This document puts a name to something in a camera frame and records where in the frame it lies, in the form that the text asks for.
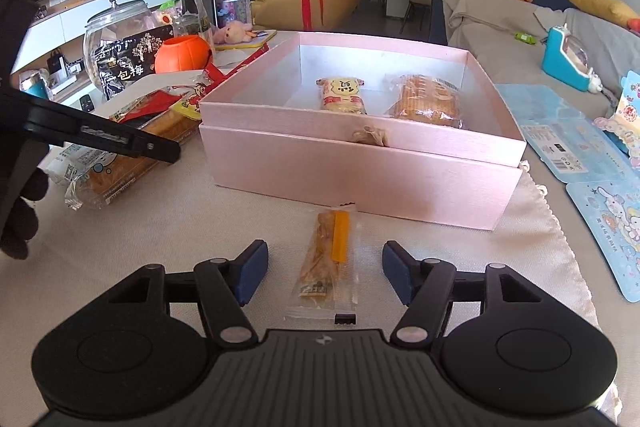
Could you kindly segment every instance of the teal plastic device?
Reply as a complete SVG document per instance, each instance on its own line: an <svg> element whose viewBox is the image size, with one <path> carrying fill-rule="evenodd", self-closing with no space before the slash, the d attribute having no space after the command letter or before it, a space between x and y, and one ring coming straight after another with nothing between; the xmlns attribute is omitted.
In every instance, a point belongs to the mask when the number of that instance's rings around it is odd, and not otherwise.
<svg viewBox="0 0 640 427"><path fill-rule="evenodd" d="M602 81L590 68L584 46L566 26L549 30L542 70L575 89L593 93L602 91Z"/></svg>

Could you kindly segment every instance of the yellow armchair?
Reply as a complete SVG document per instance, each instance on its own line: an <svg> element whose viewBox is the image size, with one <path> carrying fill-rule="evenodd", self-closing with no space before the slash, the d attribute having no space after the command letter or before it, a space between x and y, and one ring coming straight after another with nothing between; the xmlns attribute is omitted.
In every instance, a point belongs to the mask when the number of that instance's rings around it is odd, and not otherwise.
<svg viewBox="0 0 640 427"><path fill-rule="evenodd" d="M316 31L337 28L353 13L361 0L310 0L312 27ZM254 24L275 30L302 31L302 0L255 0L251 4Z"/></svg>

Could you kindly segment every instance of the pink box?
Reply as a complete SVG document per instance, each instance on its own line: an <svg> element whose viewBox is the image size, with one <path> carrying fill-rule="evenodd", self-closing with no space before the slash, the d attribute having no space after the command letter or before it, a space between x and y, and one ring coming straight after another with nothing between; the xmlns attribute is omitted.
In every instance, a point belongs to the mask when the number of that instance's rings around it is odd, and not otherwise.
<svg viewBox="0 0 640 427"><path fill-rule="evenodd" d="M200 102L214 181L269 196L493 230L521 171L522 134L464 50L370 36L292 33ZM460 89L467 129L384 116L390 79L437 76ZM367 115L319 110L318 78L356 76ZM382 128L388 148L351 143Z"/></svg>

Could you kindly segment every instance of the finger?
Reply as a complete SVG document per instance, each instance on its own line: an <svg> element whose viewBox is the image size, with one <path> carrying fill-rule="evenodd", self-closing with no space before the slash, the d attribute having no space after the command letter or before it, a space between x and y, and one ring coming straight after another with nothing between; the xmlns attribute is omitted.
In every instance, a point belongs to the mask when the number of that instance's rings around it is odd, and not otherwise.
<svg viewBox="0 0 640 427"><path fill-rule="evenodd" d="M18 239L11 229L4 229L2 232L0 250L13 259L27 259L29 254L26 241Z"/></svg>
<svg viewBox="0 0 640 427"><path fill-rule="evenodd" d="M12 230L14 235L23 241L28 241L38 231L38 217L22 198L15 200L14 207L6 220L6 229Z"/></svg>
<svg viewBox="0 0 640 427"><path fill-rule="evenodd" d="M40 169L36 169L31 178L25 183L21 196L30 201L40 201L47 194L49 178Z"/></svg>

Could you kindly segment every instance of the pink plush toy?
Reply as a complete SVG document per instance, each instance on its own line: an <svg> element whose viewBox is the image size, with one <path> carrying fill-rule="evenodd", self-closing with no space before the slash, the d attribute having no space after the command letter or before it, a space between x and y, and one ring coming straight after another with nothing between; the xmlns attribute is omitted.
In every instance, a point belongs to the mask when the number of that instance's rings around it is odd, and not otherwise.
<svg viewBox="0 0 640 427"><path fill-rule="evenodd" d="M255 37L251 32L253 26L249 23L243 24L240 21L231 21L224 28L217 29L213 35L215 44L240 44L240 42L250 42Z"/></svg>

